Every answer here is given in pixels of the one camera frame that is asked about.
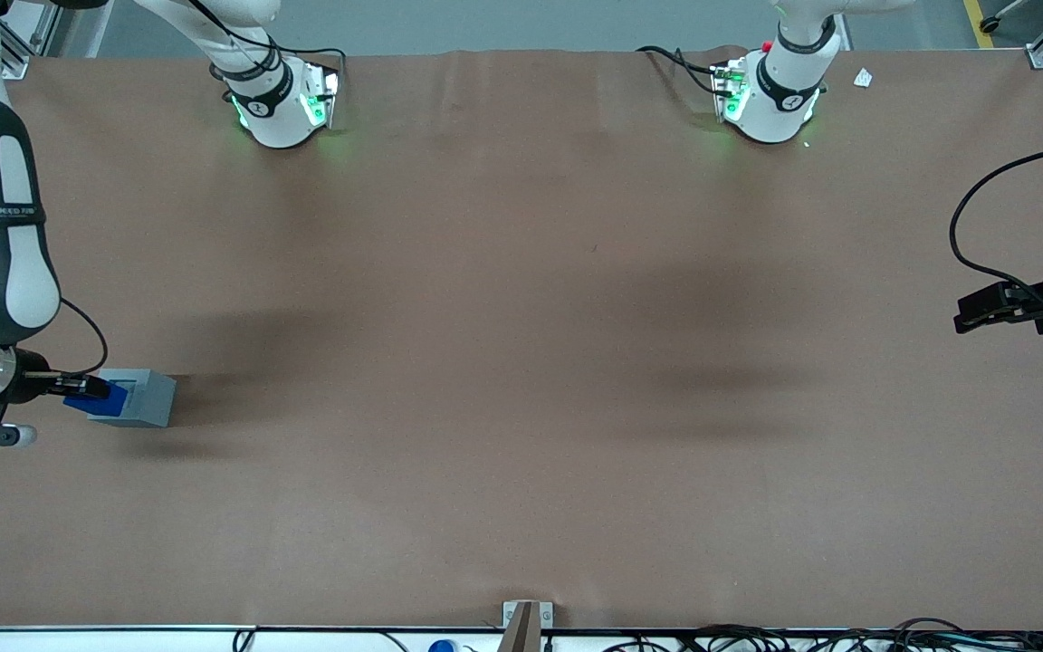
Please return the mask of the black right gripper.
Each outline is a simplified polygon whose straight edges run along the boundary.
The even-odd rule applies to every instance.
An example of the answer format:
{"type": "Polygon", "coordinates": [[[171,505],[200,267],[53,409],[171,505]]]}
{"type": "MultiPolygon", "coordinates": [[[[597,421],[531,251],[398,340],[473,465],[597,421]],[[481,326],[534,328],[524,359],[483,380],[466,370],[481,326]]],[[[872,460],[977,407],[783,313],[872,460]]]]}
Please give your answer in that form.
{"type": "Polygon", "coordinates": [[[87,400],[107,400],[111,384],[90,375],[54,371],[44,356],[33,351],[13,351],[13,404],[29,403],[42,396],[78,395],[87,400]]]}

